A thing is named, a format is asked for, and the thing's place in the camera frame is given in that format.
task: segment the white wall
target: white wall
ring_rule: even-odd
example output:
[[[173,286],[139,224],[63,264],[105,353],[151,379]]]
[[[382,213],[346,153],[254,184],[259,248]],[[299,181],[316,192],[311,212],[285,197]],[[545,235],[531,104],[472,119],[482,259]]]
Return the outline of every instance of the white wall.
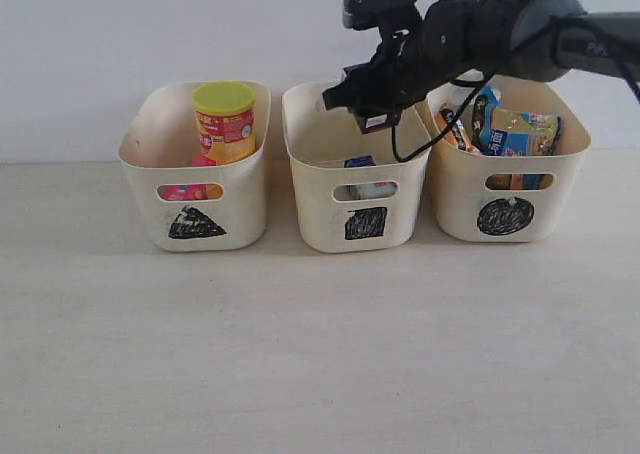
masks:
[[[341,1],[0,0],[0,161],[113,160],[146,95],[173,81],[254,79],[280,94],[332,78],[377,44],[342,28]],[[640,146],[623,81],[573,74],[557,88],[596,145]]]

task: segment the white table surface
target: white table surface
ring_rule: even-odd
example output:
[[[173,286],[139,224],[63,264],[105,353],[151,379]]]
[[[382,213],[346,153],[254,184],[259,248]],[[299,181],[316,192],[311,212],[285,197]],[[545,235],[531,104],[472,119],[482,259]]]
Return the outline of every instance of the white table surface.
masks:
[[[0,167],[0,452],[640,452],[640,151],[555,235],[323,255],[286,165],[248,249],[151,244],[118,164]]]

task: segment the yellow cylindrical container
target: yellow cylindrical container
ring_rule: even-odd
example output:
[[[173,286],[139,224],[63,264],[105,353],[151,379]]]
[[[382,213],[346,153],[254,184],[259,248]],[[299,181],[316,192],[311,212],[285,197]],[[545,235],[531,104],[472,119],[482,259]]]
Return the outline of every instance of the yellow cylindrical container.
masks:
[[[194,91],[200,146],[209,165],[231,164],[256,151],[254,103],[253,90],[242,82],[209,82]]]

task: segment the white plastic basket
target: white plastic basket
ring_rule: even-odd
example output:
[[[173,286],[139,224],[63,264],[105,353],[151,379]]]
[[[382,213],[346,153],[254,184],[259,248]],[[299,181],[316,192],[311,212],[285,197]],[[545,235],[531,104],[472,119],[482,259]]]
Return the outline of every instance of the white plastic basket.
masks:
[[[413,235],[428,152],[398,164],[389,130],[363,135],[346,109],[319,109],[322,91],[334,84],[299,85],[283,97],[302,237],[314,249],[330,253],[399,246]],[[412,152],[428,140],[417,111],[405,111],[398,126],[400,152]],[[363,155],[373,156],[376,166],[344,168],[346,159]],[[376,182],[395,183],[395,194],[359,201],[337,194],[342,186]]]
[[[563,132],[554,156],[488,157],[439,142],[431,153],[427,186],[440,227],[472,242],[531,242],[549,236],[591,145],[591,138],[560,97],[546,84],[497,77],[507,109],[562,117]],[[429,93],[425,124],[439,133],[434,116],[447,101],[450,86]],[[486,181],[495,174],[550,174],[539,191],[493,191]]]
[[[182,167],[200,152],[191,95],[201,84],[174,84],[153,92],[119,151],[149,235],[168,251],[239,249],[258,240],[267,224],[264,145],[271,111],[269,89],[247,82],[256,94],[258,149],[253,155],[225,166]],[[161,186],[184,184],[218,184],[224,194],[215,200],[179,202],[165,201],[158,194]],[[200,223],[202,228],[194,229],[193,236],[175,236],[176,223]]]

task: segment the robotic arm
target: robotic arm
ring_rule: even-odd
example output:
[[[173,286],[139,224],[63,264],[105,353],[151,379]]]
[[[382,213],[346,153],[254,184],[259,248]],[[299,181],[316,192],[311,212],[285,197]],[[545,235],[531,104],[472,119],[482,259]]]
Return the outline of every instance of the robotic arm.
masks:
[[[323,93],[327,109],[360,117],[402,110],[470,69],[539,82],[570,69],[624,77],[640,102],[640,13],[589,14],[578,0],[344,0],[343,23],[377,27],[371,60]]]

